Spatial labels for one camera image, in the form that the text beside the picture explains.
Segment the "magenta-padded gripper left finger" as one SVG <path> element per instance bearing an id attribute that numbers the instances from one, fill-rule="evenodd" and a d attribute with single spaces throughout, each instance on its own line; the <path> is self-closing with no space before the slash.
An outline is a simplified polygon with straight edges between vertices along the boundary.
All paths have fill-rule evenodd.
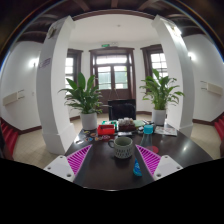
<path id="1" fill-rule="evenodd" d="M 59 155 L 44 170 L 81 186 L 92 157 L 92 145 L 87 145 L 68 156 Z"/>

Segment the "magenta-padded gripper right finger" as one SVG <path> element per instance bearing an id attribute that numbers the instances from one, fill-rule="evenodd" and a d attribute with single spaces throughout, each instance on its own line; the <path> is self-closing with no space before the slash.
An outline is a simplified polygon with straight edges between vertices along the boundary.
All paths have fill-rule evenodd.
<path id="1" fill-rule="evenodd" d="M 182 166 L 169 155 L 159 156 L 140 145 L 136 148 L 140 154 L 138 161 L 143 161 L 144 167 L 155 181 L 182 169 Z"/>

